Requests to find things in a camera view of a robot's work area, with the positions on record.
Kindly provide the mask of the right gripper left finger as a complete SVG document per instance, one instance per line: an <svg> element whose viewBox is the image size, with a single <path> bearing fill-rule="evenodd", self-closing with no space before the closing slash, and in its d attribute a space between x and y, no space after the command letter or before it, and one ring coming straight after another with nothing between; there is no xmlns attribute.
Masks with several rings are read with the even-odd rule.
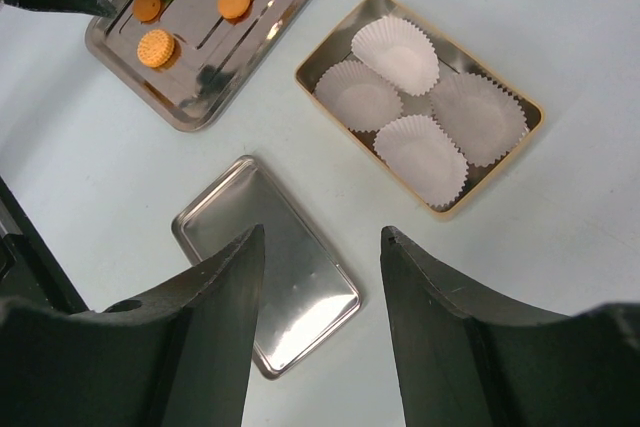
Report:
<svg viewBox="0 0 640 427"><path fill-rule="evenodd" d="M238 426L265 266L255 225L106 311L1 301L5 426Z"/></svg>

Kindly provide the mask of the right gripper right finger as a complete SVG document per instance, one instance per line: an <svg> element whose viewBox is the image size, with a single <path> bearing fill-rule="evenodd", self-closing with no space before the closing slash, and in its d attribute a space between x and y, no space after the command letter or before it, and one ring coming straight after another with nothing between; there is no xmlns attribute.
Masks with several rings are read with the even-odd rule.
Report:
<svg viewBox="0 0 640 427"><path fill-rule="evenodd" d="M635 426L639 307L574 316L503 295L393 226L381 275L409 426Z"/></svg>

